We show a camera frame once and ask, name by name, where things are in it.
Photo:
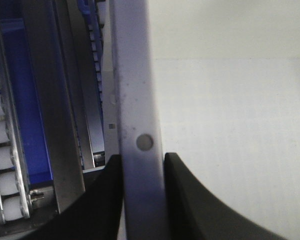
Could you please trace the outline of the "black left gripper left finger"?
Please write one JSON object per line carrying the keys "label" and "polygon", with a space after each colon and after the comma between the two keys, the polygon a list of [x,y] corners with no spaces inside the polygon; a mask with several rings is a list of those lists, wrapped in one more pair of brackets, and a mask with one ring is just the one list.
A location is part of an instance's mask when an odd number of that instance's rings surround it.
{"label": "black left gripper left finger", "polygon": [[122,202],[122,157],[115,154],[81,197],[63,213],[23,239],[116,240]]}

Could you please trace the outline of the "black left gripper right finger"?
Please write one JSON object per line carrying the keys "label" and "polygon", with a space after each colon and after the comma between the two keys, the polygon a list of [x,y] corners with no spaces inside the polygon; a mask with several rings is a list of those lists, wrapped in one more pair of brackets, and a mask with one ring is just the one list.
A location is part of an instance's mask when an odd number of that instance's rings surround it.
{"label": "black left gripper right finger", "polygon": [[280,240],[214,196],[177,153],[164,156],[168,220],[173,240]]}

